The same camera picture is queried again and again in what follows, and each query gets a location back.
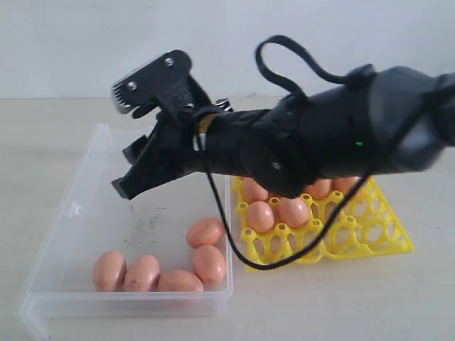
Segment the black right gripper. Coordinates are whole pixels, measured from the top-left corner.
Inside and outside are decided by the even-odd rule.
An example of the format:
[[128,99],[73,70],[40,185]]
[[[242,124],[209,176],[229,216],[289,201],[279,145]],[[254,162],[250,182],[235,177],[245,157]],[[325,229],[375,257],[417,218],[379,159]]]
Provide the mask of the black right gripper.
[[213,104],[192,112],[190,121],[178,124],[159,110],[151,133],[122,151],[130,169],[112,181],[120,197],[132,200],[186,175],[212,172],[208,150],[199,147],[203,142],[200,124],[212,113]]

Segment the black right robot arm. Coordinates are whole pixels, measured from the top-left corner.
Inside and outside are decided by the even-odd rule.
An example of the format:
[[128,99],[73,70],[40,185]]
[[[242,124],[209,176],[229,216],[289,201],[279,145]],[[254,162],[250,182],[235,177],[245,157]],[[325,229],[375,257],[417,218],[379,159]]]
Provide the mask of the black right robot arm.
[[159,118],[153,134],[124,150],[129,171],[112,181],[132,198],[209,170],[254,179],[296,197],[319,179],[414,173],[454,145],[454,75],[431,77],[408,67],[377,73],[364,87],[293,97],[272,109],[205,109],[183,124]]

